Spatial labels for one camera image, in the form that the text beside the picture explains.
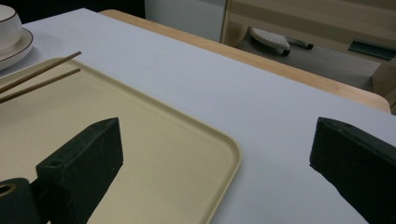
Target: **wooden table edge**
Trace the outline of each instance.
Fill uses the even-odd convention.
[[[368,105],[370,107],[379,109],[381,111],[390,113],[390,107],[388,101],[382,96],[364,91],[347,84],[337,82],[326,77],[321,77],[309,72],[305,72],[301,69],[294,68],[283,63],[271,61],[269,59],[254,55],[235,49],[218,42],[202,38],[197,35],[192,35],[186,32],[179,31],[177,29],[161,25],[153,21],[147,21],[136,16],[117,11],[114,9],[108,9],[99,12],[102,15],[108,16],[112,19],[123,21],[134,26],[149,30],[151,32],[165,35],[176,40],[194,45],[201,49],[207,49],[225,57],[237,60],[242,63],[252,65],[262,70],[277,74],[282,77],[286,77],[305,85],[326,91],[360,104]]]

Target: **plastic tray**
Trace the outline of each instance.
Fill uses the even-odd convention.
[[[47,63],[2,77],[0,86]],[[208,223],[239,167],[237,144],[76,61],[18,89],[76,67],[81,72],[0,104],[0,179],[32,182],[35,166],[75,134],[118,117],[124,164],[90,222]]]

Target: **chopsticks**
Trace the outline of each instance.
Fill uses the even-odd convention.
[[[76,52],[76,53],[73,53],[73,54],[71,54],[71,55],[69,55],[69,56],[67,56],[67,57],[64,57],[64,58],[62,58],[62,59],[60,59],[60,60],[58,60],[58,61],[56,61],[56,62],[54,62],[54,63],[51,63],[51,64],[49,64],[49,65],[47,65],[47,66],[45,66],[45,67],[43,67],[43,68],[41,68],[41,69],[39,69],[39,70],[33,72],[32,74],[30,74],[30,75],[28,75],[28,76],[26,76],[26,77],[22,77],[22,78],[20,78],[20,79],[14,81],[14,82],[11,82],[11,83],[9,83],[8,85],[6,85],[6,86],[0,88],[0,93],[3,93],[3,92],[5,92],[5,91],[9,91],[9,90],[11,90],[11,89],[14,88],[14,87],[17,87],[17,86],[21,85],[22,83],[24,83],[24,82],[26,82],[26,81],[28,81],[28,80],[34,78],[34,77],[37,77],[37,76],[39,76],[39,75],[41,75],[41,74],[43,74],[43,73],[49,71],[51,68],[54,68],[54,67],[58,66],[58,65],[61,64],[61,63],[65,63],[65,62],[69,61],[70,59],[75,58],[75,57],[78,56],[79,54],[81,54],[80,51],[78,51],[78,52]],[[47,80],[47,81],[43,81],[43,82],[41,82],[41,83],[38,83],[38,84],[36,84],[36,85],[34,85],[34,86],[32,86],[32,87],[26,88],[26,89],[21,90],[21,91],[14,92],[14,93],[12,93],[12,94],[10,94],[10,95],[8,95],[8,96],[5,96],[5,97],[3,97],[3,98],[0,98],[0,104],[2,104],[3,102],[9,101],[9,100],[11,100],[11,99],[14,99],[15,97],[18,97],[18,96],[20,96],[20,95],[23,95],[23,94],[25,94],[25,93],[27,93],[27,92],[29,92],[29,91],[37,90],[37,89],[39,89],[39,88],[41,88],[41,87],[43,87],[43,86],[49,85],[49,84],[52,83],[52,82],[58,81],[58,80],[60,80],[60,79],[62,79],[62,78],[68,77],[68,76],[71,76],[71,75],[73,75],[73,74],[75,74],[75,73],[77,73],[77,72],[79,72],[79,71],[80,71],[80,69],[77,68],[77,69],[74,69],[74,70],[72,70],[72,71],[69,71],[69,72],[67,72],[67,73],[65,73],[65,74],[62,74],[62,75],[60,75],[60,76],[51,78],[51,79],[49,79],[49,80]]]

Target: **white tablecloth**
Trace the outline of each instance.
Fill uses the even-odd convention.
[[[34,47],[0,76],[76,59],[230,135],[242,164],[213,223],[364,223],[309,166],[318,117],[396,146],[396,118],[86,9],[24,24]]]

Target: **saucer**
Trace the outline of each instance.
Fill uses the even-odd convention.
[[[0,54],[0,70],[10,67],[14,63],[23,59],[32,49],[33,35],[27,29],[22,29],[20,41],[18,41],[12,51]]]

